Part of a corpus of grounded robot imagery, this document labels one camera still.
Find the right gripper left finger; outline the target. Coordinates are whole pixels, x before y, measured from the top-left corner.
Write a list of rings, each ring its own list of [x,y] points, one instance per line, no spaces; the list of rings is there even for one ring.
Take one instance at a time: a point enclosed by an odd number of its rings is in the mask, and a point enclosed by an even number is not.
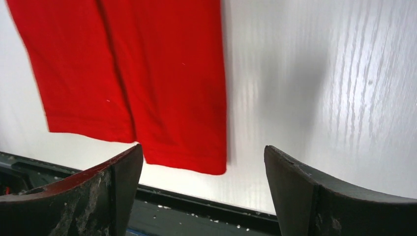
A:
[[[143,162],[136,145],[63,180],[1,196],[1,235],[125,235]]]

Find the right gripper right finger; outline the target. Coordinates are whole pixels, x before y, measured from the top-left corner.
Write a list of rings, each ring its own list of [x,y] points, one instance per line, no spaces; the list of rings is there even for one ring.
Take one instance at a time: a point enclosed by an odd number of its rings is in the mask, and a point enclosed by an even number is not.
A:
[[[284,236],[414,236],[417,201],[369,190],[264,149],[268,184]]]

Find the red t shirt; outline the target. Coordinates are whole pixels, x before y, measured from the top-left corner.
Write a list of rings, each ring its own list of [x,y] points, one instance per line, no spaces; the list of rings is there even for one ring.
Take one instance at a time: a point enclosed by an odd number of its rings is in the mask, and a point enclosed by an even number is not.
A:
[[[139,142],[148,164],[222,175],[219,0],[9,0],[48,129]]]

